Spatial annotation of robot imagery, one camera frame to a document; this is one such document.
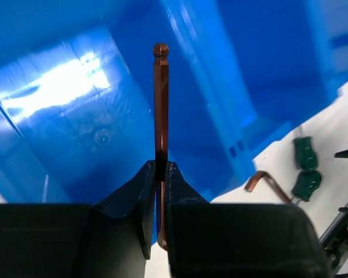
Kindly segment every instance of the brown metal rod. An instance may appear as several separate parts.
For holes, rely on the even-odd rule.
[[[272,188],[272,190],[277,194],[278,197],[285,203],[291,203],[292,199],[282,190],[277,181],[271,176],[267,171],[257,171],[248,181],[245,186],[245,190],[248,192],[252,192],[256,186],[256,184],[264,178],[268,185]]]
[[[156,160],[156,222],[157,242],[167,249],[164,220],[165,174],[168,162],[168,119],[169,119],[169,48],[164,43],[153,47],[155,57],[154,106],[155,106],[155,160]]]

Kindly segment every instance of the dark green plastic piece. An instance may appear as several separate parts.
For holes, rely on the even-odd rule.
[[[294,197],[308,202],[312,193],[320,187],[322,175],[319,171],[301,171],[291,193]]]
[[[305,171],[313,171],[318,167],[318,157],[312,147],[312,137],[298,137],[293,140],[295,147],[296,167]]]

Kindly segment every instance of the blue container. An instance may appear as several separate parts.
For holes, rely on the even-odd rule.
[[[240,186],[348,80],[346,7],[321,2],[0,1],[0,193],[95,203],[153,159],[157,42],[170,160],[208,200]]]

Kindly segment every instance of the bent copper hex key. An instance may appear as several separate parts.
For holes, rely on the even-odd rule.
[[[277,194],[278,197],[285,203],[291,203],[292,199],[286,195],[286,193],[282,190],[277,181],[271,176],[267,171],[257,171],[248,181],[245,186],[245,190],[248,192],[252,192],[256,186],[256,184],[264,178],[268,185],[272,188],[272,190]]]
[[[168,119],[169,119],[169,48],[164,43],[153,47],[155,57],[154,75],[154,112],[155,112],[155,160],[156,160],[156,222],[157,242],[166,250],[164,197],[165,174],[168,162]]]

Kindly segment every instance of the hole in blue bin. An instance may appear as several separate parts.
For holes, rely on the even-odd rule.
[[[231,154],[231,156],[234,157],[234,158],[237,156],[237,151],[236,151],[236,148],[235,148],[234,146],[232,146],[232,147],[230,148],[230,154]]]
[[[245,146],[244,143],[241,140],[238,140],[237,142],[237,147],[240,151],[244,151],[245,150]]]

